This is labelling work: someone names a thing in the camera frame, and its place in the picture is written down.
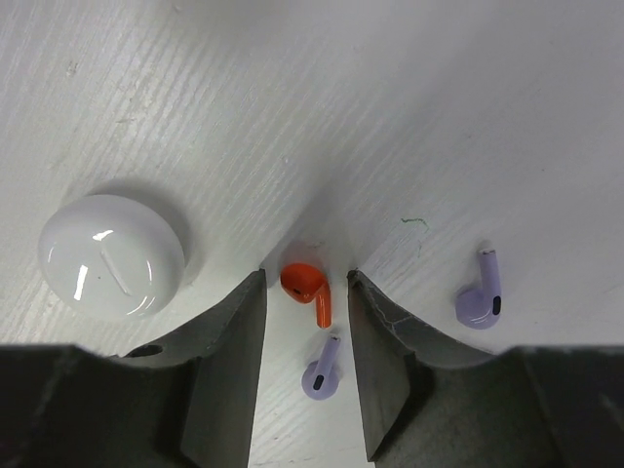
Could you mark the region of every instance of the green thread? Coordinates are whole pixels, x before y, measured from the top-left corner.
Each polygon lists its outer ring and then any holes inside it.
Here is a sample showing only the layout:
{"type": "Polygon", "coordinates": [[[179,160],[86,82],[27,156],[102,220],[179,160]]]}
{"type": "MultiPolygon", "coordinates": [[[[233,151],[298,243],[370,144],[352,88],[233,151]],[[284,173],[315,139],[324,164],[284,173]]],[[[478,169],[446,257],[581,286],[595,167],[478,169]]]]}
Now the green thread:
{"type": "Polygon", "coordinates": [[[408,222],[420,222],[427,228],[427,231],[429,230],[429,224],[427,224],[427,221],[425,221],[422,217],[409,217],[409,218],[402,217],[401,221],[405,224],[407,224],[408,222]]]}

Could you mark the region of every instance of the white surface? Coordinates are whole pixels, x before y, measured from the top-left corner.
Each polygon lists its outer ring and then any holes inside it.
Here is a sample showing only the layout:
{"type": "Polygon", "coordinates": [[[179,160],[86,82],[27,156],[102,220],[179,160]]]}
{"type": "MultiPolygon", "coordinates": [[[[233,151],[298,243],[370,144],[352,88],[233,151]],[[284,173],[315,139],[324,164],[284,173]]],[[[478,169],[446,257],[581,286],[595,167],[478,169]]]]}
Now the white surface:
{"type": "MultiPolygon", "coordinates": [[[[299,235],[335,300],[359,266],[491,350],[621,343],[623,26],[620,0],[0,2],[0,339],[123,353],[299,235]],[[163,314],[103,326],[50,293],[37,237],[128,184],[185,216],[190,265],[163,314]],[[485,239],[503,311],[471,331],[453,299],[485,239]]],[[[348,359],[335,397],[307,400],[313,319],[269,299],[252,466],[362,466],[348,359]]]]}
{"type": "Polygon", "coordinates": [[[129,198],[92,195],[61,208],[39,238],[39,264],[70,307],[107,321],[154,315],[171,302],[184,252],[170,225],[129,198]]]}

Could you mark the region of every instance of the hole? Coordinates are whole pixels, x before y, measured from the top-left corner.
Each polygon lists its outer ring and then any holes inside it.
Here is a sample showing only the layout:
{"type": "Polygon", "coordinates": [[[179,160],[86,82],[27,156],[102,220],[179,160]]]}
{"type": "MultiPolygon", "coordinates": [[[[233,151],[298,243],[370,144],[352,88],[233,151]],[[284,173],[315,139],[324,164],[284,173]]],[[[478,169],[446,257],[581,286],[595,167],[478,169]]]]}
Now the hole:
{"type": "Polygon", "coordinates": [[[323,380],[325,380],[325,378],[322,375],[319,375],[318,377],[316,377],[316,380],[314,380],[314,385],[312,385],[312,388],[317,391],[320,390],[321,385],[323,385],[323,380]]]}
{"type": "Polygon", "coordinates": [[[498,315],[500,314],[500,307],[501,307],[501,300],[500,300],[500,295],[498,295],[497,297],[494,298],[494,307],[492,309],[492,314],[493,315],[498,315]]]}
{"type": "Polygon", "coordinates": [[[159,344],[145,344],[133,349],[127,358],[146,358],[147,356],[156,356],[163,352],[163,347],[159,344]]]}

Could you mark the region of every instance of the earbud tip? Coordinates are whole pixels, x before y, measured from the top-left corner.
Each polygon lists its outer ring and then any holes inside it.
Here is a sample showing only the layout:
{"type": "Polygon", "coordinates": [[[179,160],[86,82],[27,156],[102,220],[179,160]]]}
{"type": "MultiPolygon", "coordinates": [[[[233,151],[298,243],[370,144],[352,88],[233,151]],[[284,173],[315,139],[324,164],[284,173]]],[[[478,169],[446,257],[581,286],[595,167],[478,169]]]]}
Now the earbud tip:
{"type": "Polygon", "coordinates": [[[340,379],[334,367],[331,368],[329,375],[317,374],[318,364],[318,361],[315,361],[305,370],[301,378],[301,388],[312,400],[322,401],[336,392],[340,379]]]}
{"type": "Polygon", "coordinates": [[[484,304],[483,291],[473,288],[461,293],[455,300],[457,320],[468,328],[485,330],[498,322],[498,316],[492,315],[484,304]]]}

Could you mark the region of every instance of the earbud stem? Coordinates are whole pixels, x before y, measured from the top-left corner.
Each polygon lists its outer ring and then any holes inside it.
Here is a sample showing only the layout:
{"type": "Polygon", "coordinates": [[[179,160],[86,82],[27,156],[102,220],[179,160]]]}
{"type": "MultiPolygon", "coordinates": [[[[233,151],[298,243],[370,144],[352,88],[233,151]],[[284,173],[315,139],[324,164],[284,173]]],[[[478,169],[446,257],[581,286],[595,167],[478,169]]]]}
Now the earbud stem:
{"type": "Polygon", "coordinates": [[[338,336],[330,336],[330,339],[325,343],[319,363],[314,369],[315,375],[323,375],[325,377],[330,375],[333,363],[338,354],[338,348],[340,347],[340,338],[338,336]]]}
{"type": "Polygon", "coordinates": [[[332,293],[327,283],[321,286],[316,296],[316,323],[321,329],[332,325],[332,293]]]}
{"type": "Polygon", "coordinates": [[[479,266],[486,309],[493,315],[498,315],[501,307],[501,287],[496,251],[480,251],[479,266]]]}

